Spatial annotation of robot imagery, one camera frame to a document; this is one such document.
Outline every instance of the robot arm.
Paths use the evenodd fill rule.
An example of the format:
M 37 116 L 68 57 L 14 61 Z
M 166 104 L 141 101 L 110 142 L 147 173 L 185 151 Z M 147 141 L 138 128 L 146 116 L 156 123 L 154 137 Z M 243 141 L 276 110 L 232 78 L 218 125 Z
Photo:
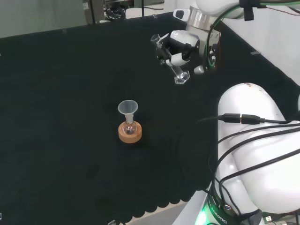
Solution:
M 199 51 L 199 38 L 186 30 L 174 30 L 162 38 L 156 34 L 151 38 L 156 47 L 157 58 L 162 65 L 168 66 L 175 73 L 175 83 L 184 84 L 189 78 L 188 71 L 180 66 L 189 62 L 193 52 Z

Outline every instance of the clear plastic funnel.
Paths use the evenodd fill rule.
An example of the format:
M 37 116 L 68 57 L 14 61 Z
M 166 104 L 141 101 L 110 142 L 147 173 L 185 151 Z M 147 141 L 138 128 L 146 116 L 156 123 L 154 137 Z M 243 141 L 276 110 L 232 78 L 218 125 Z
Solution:
M 137 130 L 136 123 L 133 121 L 133 114 L 138 107 L 138 104 L 133 100 L 125 100 L 118 106 L 119 112 L 125 115 L 126 122 L 123 125 L 123 131 L 128 135 L 134 134 Z

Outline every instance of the black cable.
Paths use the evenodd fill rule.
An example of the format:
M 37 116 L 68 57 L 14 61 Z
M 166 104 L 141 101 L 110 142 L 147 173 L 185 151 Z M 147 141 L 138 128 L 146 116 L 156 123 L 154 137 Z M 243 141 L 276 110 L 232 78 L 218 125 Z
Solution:
M 263 119 L 263 121 L 265 123 L 278 123 L 278 124 L 287 124 L 291 122 L 291 121 L 278 121 L 278 120 L 266 120 L 266 119 Z
M 210 47 L 210 35 L 211 35 L 211 33 L 212 33 L 212 30 L 214 29 L 214 27 L 216 26 L 216 24 L 227 14 L 227 13 L 229 13 L 230 11 L 232 11 L 232 10 L 234 10 L 235 8 L 237 8 L 237 7 L 240 7 L 240 5 L 239 4 L 237 4 L 237 5 L 234 5 L 234 6 L 232 6 L 232 7 L 230 7 L 229 9 L 227 9 L 226 11 L 224 11 L 215 21 L 214 21 L 214 23 L 210 26 L 210 31 L 208 32 L 208 36 L 207 36 L 207 41 L 206 41 L 206 51 L 205 51 L 205 58 L 206 58 L 206 60 L 207 60 L 207 62 L 206 62 L 206 65 L 208 66 L 208 68 L 209 68 L 209 66 L 210 66 L 210 62 L 208 61 L 209 60 L 209 47 Z
M 262 167 L 265 167 L 265 166 L 267 166 L 267 165 L 271 165 L 271 164 L 273 164 L 273 163 L 279 162 L 279 161 L 281 161 L 281 160 L 283 160 L 283 159 L 286 159 L 286 158 L 295 156 L 295 155 L 297 155 L 297 154 L 300 154 L 300 149 L 295 150 L 295 151 L 292 151 L 292 152 L 287 153 L 287 154 L 284 154 L 284 155 L 279 156 L 279 157 L 277 157 L 277 158 L 270 159 L 270 160 L 268 160 L 268 161 L 266 161 L 266 162 L 263 162 L 263 163 L 254 165 L 254 166 L 249 167 L 249 168 L 247 168 L 247 169 L 244 169 L 244 170 L 235 172 L 235 173 L 233 173 L 233 174 L 231 174 L 231 175 L 228 175 L 227 177 L 224 177 L 223 179 L 220 180 L 220 183 L 219 183 L 219 190 L 220 190 L 221 196 L 223 195 L 223 191 L 222 191 L 221 185 L 222 185 L 226 180 L 229 180 L 229 179 L 234 178 L 234 177 L 237 177 L 237 176 L 241 176 L 241 175 L 243 175 L 243 174 L 245 174 L 245 173 L 248 173 L 248 172 L 250 172 L 250 171 L 257 170 L 257 169 L 262 168 Z
M 244 131 L 240 131 L 240 132 L 237 132 L 237 133 L 234 133 L 234 134 L 231 134 L 231 135 L 228 135 L 228 136 L 222 138 L 220 141 L 218 141 L 218 144 L 220 144 L 222 141 L 224 141 L 224 140 L 226 140 L 230 137 L 233 137 L 233 136 L 236 136 L 236 135 L 242 135 L 242 134 L 257 131 L 257 130 L 265 130 L 265 129 L 270 129 L 270 128 L 288 128 L 288 127 L 298 127 L 298 126 L 300 126 L 300 123 L 275 125 L 275 126 L 259 127 L 259 128 L 254 128 L 254 129 L 250 129 L 250 130 L 244 130 Z
M 286 3 L 294 3 L 294 2 L 298 2 L 298 0 L 263 0 L 260 3 L 261 4 L 286 4 Z
M 163 8 L 151 8 L 151 7 L 147 7 L 147 6 L 145 6 L 144 8 L 153 9 L 153 10 L 164 10 Z
M 259 136 L 256 136 L 256 137 L 252 137 L 252 138 L 249 138 L 247 140 L 244 140 L 236 145 L 234 145 L 233 147 L 231 147 L 228 151 L 226 151 L 222 156 L 221 158 L 218 160 L 217 162 L 217 167 L 214 171 L 214 178 L 213 180 L 215 179 L 216 177 L 216 174 L 217 174 L 217 169 L 218 169 L 218 166 L 220 165 L 220 163 L 224 160 L 224 158 L 226 156 L 228 156 L 230 153 L 232 153 L 234 150 L 236 150 L 237 148 L 247 144 L 247 143 L 250 143 L 250 142 L 253 142 L 253 141 L 256 141 L 256 140 L 260 140 L 260 139 L 263 139 L 263 138 L 267 138 L 267 137 L 274 137 L 274 136 L 278 136 L 278 135 L 285 135 L 285 134 L 290 134 L 290 133 L 295 133 L 295 132 L 298 132 L 300 131 L 300 127 L 299 128 L 294 128 L 294 129 L 289 129 L 289 130 L 283 130 L 283 131 L 278 131 L 278 132 L 273 132 L 273 133 L 268 133 L 268 134 L 264 134 L 264 135 L 259 135 Z
M 210 167 L 210 157 L 212 156 L 212 154 L 210 154 L 209 159 L 208 159 L 208 169 L 210 170 L 210 172 L 212 173 L 212 169 Z M 241 215 L 240 209 L 238 208 L 238 206 L 235 204 L 235 202 L 233 201 L 233 198 L 231 197 L 229 191 L 227 190 L 227 188 L 225 188 L 225 186 L 222 184 L 222 188 L 225 190 L 225 192 L 228 194 L 228 197 L 231 201 L 231 203 L 233 204 L 233 206 L 236 208 L 236 210 L 238 211 L 239 215 Z
M 201 122 L 205 122 L 208 120 L 218 120 L 218 119 L 219 119 L 218 116 L 206 117 L 206 118 L 199 119 L 196 123 L 201 123 Z
M 298 13 L 298 14 L 300 14 L 300 11 L 299 10 L 296 10 L 295 8 L 293 8 L 293 7 L 288 7 L 290 10 L 292 10 L 292 11 L 294 11 L 295 13 Z
M 145 16 L 145 10 L 144 10 L 144 8 L 145 8 L 144 0 L 142 0 L 142 17 Z
M 202 189 L 201 191 L 204 191 L 204 192 L 207 193 L 208 195 L 214 197 L 214 194 L 211 193 L 210 191 L 206 190 L 206 189 Z
M 299 217 L 298 217 L 298 211 L 297 210 L 295 212 L 295 215 L 296 215 L 296 225 L 300 225 L 299 224 Z

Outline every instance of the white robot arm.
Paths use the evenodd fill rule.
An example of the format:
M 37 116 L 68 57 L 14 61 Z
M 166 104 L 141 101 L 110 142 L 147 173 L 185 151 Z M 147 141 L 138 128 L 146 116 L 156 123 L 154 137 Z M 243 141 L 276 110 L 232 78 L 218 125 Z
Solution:
M 192 52 L 199 51 L 198 36 L 186 30 L 174 30 L 163 37 L 153 35 L 151 42 L 156 47 L 157 58 L 161 64 L 175 73 L 175 83 L 184 84 L 190 75 L 188 71 L 182 71 L 180 66 L 189 62 Z
M 175 10 L 173 16 L 187 22 L 188 32 L 175 31 L 176 33 L 180 33 L 180 36 L 172 35 L 172 39 L 175 40 L 174 43 L 176 44 L 179 37 L 180 43 L 187 43 L 191 35 L 196 35 L 199 40 L 199 54 L 209 54 L 211 56 L 208 56 L 210 57 L 208 60 L 213 61 L 214 52 L 207 52 L 207 50 L 218 42 L 218 32 L 214 31 L 214 27 L 212 26 L 215 24 L 216 19 L 219 19 L 220 16 L 231 19 L 241 19 L 245 16 L 245 20 L 251 20 L 253 17 L 252 8 L 248 7 L 244 7 L 244 9 L 237 8 L 224 15 L 224 12 L 239 5 L 242 1 L 243 0 L 194 0 L 190 9 Z M 178 53 L 178 56 L 175 56 L 173 60 L 166 62 L 170 67 L 179 67 L 185 63 L 187 63 L 187 61 L 181 60 L 180 53 Z M 199 66 L 195 69 L 195 73 L 202 74 L 208 69 L 207 67 L 207 65 Z M 244 113 L 264 116 L 273 120 L 285 120 L 271 97 L 261 87 L 255 84 L 245 83 L 229 89 L 221 97 L 218 110 L 219 115 L 224 113 Z M 252 127 L 220 121 L 218 135 L 219 139 L 222 139 L 235 132 L 263 126 L 269 125 L 263 124 Z M 237 136 L 233 139 L 228 139 L 219 145 L 218 158 L 222 157 L 229 148 L 248 138 L 284 129 L 287 128 L 274 131 L 266 129 L 260 133 L 252 132 Z M 300 142 L 297 141 L 300 138 L 299 135 L 300 132 L 297 132 L 293 135 L 284 135 L 283 137 L 274 137 L 253 142 L 238 148 L 232 154 L 229 154 L 219 165 L 216 178 L 222 180 L 230 174 L 300 148 Z M 300 155 L 296 155 L 288 160 L 286 159 L 261 168 L 260 170 L 225 181 L 224 187 L 226 187 L 231 194 L 233 201 L 227 193 L 224 193 L 223 198 L 228 205 L 225 204 L 223 209 L 218 209 L 217 206 L 212 203 L 214 200 L 209 200 L 208 198 L 206 203 L 204 203 L 203 209 L 203 211 L 206 209 L 207 221 L 221 225 L 264 225 L 265 222 L 261 214 L 262 210 L 269 213 L 287 213 L 299 209 L 300 179 L 297 176 L 300 171 L 300 164 L 297 163 L 299 160 Z M 216 195 L 221 197 L 217 182 L 215 182 L 215 186 L 217 187 Z M 225 212 L 224 217 L 236 216 L 240 213 L 240 216 L 244 216 L 244 220 L 241 220 L 241 217 L 238 222 L 224 219 L 224 217 L 220 215 L 222 212 Z

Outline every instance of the small glass object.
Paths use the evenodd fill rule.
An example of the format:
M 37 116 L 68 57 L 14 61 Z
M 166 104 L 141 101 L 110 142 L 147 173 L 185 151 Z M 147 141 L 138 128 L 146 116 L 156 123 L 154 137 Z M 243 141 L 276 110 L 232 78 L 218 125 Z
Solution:
M 153 35 L 152 36 L 152 38 L 151 38 L 151 43 L 155 46 L 155 47 L 157 47 L 158 45 L 157 45 L 157 42 L 160 40 L 160 36 L 159 36 L 159 34 L 155 34 L 155 35 Z
M 124 114 L 126 118 L 122 130 L 127 135 L 132 135 L 137 132 L 136 122 L 133 121 L 133 114 L 137 109 L 138 104 L 133 100 L 125 100 L 118 106 L 119 112 Z
M 171 67 L 171 70 L 175 73 L 175 84 L 184 84 L 189 78 L 189 72 L 188 71 L 182 71 L 180 67 Z

